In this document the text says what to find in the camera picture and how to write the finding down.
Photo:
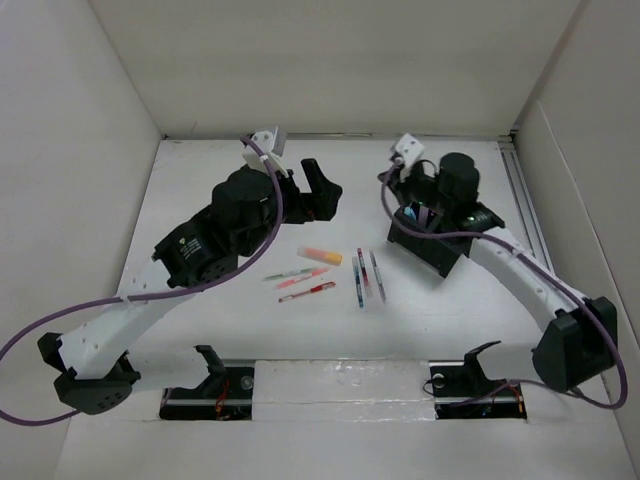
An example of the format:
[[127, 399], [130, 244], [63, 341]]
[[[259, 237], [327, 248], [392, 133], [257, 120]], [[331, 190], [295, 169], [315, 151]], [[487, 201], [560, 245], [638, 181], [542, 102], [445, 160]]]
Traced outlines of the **purple highlighter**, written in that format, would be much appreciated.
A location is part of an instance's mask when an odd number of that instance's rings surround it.
[[423, 229], [427, 230], [434, 219], [433, 211], [423, 204], [418, 205], [417, 223]]

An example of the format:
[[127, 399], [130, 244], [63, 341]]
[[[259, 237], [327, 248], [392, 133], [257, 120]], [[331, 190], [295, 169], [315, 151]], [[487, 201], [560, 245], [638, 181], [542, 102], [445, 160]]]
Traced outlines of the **orange highlighter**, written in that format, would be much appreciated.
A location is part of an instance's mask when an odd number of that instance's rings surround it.
[[343, 256], [340, 253], [304, 246], [297, 249], [297, 255], [331, 266], [340, 266], [343, 261]]

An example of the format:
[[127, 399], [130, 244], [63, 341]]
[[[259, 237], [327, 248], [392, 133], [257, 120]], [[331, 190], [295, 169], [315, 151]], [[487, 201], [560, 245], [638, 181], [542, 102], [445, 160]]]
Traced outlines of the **blue gel pen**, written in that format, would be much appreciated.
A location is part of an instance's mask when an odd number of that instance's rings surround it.
[[353, 273], [354, 273], [354, 281], [355, 281], [358, 306], [360, 309], [364, 309], [364, 296], [363, 296], [362, 282], [361, 282], [361, 276], [360, 276], [360, 267], [359, 267], [359, 261], [356, 256], [352, 257], [352, 267], [353, 267]]

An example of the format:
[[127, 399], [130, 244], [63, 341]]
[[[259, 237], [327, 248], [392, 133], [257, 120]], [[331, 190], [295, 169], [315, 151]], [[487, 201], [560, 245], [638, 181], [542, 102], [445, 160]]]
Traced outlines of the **pink gel pen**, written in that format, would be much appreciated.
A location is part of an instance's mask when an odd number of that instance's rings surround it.
[[306, 280], [310, 280], [314, 277], [322, 276], [330, 271], [329, 267], [320, 267], [309, 270], [308, 272], [304, 272], [296, 277], [285, 280], [275, 286], [276, 290], [281, 290], [288, 288], [292, 285], [304, 282]]

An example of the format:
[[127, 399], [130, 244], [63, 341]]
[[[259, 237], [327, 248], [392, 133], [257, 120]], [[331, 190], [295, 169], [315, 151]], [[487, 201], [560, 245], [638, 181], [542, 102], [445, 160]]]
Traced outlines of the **green gel pen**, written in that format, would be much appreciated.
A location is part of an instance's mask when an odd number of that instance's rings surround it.
[[274, 280], [279, 280], [279, 279], [284, 279], [284, 278], [295, 277], [297, 275], [311, 273], [311, 272], [313, 272], [315, 270], [315, 268], [316, 267], [307, 267], [307, 268], [300, 268], [300, 269], [280, 272], [280, 273], [276, 273], [276, 274], [272, 274], [272, 275], [266, 276], [262, 280], [263, 281], [274, 281]]

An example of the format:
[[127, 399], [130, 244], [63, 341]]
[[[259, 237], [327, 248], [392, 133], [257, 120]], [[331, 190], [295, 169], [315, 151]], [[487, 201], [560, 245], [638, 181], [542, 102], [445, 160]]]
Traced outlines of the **black pen holder box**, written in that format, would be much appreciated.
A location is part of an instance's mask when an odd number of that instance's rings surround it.
[[468, 257], [473, 239], [471, 237], [452, 237], [446, 239], [417, 238], [398, 227], [420, 234], [444, 234], [457, 231], [487, 233], [495, 227], [503, 228], [504, 220], [480, 202], [465, 206], [449, 213], [434, 213], [434, 219], [427, 230], [417, 223], [419, 203], [411, 202], [399, 207], [393, 216], [387, 240], [397, 243], [416, 255], [437, 273], [446, 278], [461, 256]]

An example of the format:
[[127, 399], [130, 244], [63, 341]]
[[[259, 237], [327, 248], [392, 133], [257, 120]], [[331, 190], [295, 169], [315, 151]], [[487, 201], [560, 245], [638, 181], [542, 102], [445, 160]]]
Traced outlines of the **grey gel pen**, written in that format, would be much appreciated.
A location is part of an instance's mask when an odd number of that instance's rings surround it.
[[385, 288], [384, 288], [381, 272], [380, 272], [380, 269], [379, 269], [379, 265], [378, 265], [375, 253], [373, 251], [369, 251], [369, 256], [370, 256], [371, 265], [373, 267], [375, 282], [376, 282], [376, 285], [378, 287], [378, 291], [379, 291], [379, 295], [380, 295], [381, 301], [383, 303], [386, 303], [386, 301], [387, 301], [386, 291], [385, 291]]

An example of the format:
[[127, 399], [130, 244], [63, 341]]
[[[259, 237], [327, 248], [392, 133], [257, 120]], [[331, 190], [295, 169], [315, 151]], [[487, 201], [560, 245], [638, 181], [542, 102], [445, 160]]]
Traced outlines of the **dark red gel pen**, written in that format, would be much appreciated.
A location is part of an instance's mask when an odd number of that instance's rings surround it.
[[366, 264], [365, 264], [365, 260], [364, 260], [363, 250], [361, 248], [357, 248], [357, 258], [358, 258], [358, 263], [359, 263], [359, 267], [360, 267], [360, 270], [361, 270], [361, 275], [362, 275], [362, 281], [363, 281], [363, 285], [364, 285], [365, 295], [366, 295], [367, 298], [371, 298], [373, 293], [372, 293], [372, 289], [371, 289], [371, 284], [370, 284], [368, 272], [366, 270]]

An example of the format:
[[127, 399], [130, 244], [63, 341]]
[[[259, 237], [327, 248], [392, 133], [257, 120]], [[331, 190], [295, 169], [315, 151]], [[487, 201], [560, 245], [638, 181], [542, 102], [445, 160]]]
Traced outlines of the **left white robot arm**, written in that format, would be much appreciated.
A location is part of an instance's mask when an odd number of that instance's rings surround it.
[[214, 187], [209, 205], [155, 246], [123, 301], [71, 332], [43, 335], [37, 345], [43, 361], [59, 373], [54, 381], [59, 400], [97, 415], [144, 390], [220, 396], [228, 373], [210, 345], [177, 353], [131, 348], [178, 305], [240, 273], [239, 259], [266, 249], [277, 223], [329, 221], [336, 215], [342, 187], [325, 177], [315, 159], [301, 165], [307, 193], [296, 186], [291, 171], [268, 174], [242, 166]]

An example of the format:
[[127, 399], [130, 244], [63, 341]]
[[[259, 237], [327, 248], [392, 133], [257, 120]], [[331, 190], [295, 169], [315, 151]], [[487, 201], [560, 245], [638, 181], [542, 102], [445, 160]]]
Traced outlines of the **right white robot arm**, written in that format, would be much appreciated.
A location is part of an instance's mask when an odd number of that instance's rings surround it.
[[453, 152], [425, 173], [420, 152], [400, 149], [380, 174], [381, 195], [398, 208], [384, 208], [390, 242], [411, 252], [441, 277], [467, 259], [492, 275], [536, 321], [541, 336], [513, 345], [491, 362], [462, 369], [462, 381], [483, 394], [497, 382], [526, 382], [575, 394], [584, 382], [616, 369], [628, 387], [618, 349], [617, 310], [606, 297], [591, 298], [567, 285], [519, 245], [504, 220], [479, 201], [480, 174], [474, 160]]

